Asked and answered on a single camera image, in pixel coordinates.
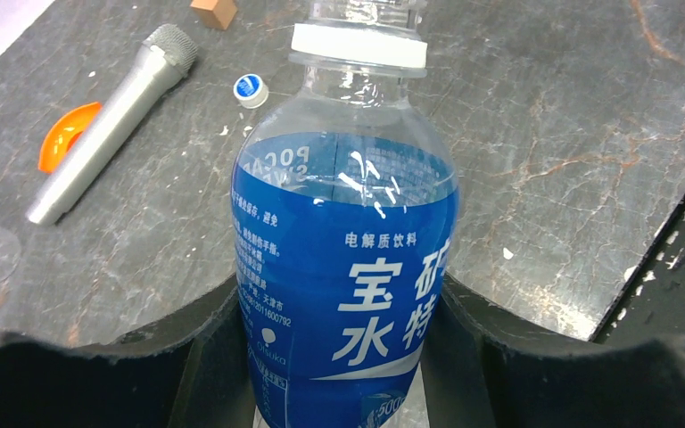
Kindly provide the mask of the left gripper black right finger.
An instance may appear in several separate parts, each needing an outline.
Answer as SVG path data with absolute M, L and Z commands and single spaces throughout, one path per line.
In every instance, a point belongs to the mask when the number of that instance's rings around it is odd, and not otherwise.
M 685 335 L 608 347 L 445 276 L 422 355 L 433 427 L 685 427 Z

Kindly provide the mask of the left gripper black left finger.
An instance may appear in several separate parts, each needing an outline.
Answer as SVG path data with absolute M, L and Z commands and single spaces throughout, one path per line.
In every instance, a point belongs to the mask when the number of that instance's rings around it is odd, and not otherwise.
M 0 332 L 0 427 L 250 427 L 237 283 L 107 344 Z

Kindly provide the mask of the blue labelled Pocari bottle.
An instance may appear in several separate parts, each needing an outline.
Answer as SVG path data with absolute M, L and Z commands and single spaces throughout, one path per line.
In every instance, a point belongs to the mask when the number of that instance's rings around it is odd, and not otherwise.
M 248 135 L 231 197 L 264 427 L 381 427 L 408 396 L 440 299 L 457 171 L 409 102 L 423 1 L 313 1 L 299 92 Z

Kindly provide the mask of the blue-white Pocari bottle cap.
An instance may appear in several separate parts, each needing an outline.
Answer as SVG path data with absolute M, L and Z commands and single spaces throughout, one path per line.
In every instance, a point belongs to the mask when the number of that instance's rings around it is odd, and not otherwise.
M 269 90 L 259 75 L 248 73 L 233 84 L 233 95 L 245 109 L 253 110 L 268 100 Z

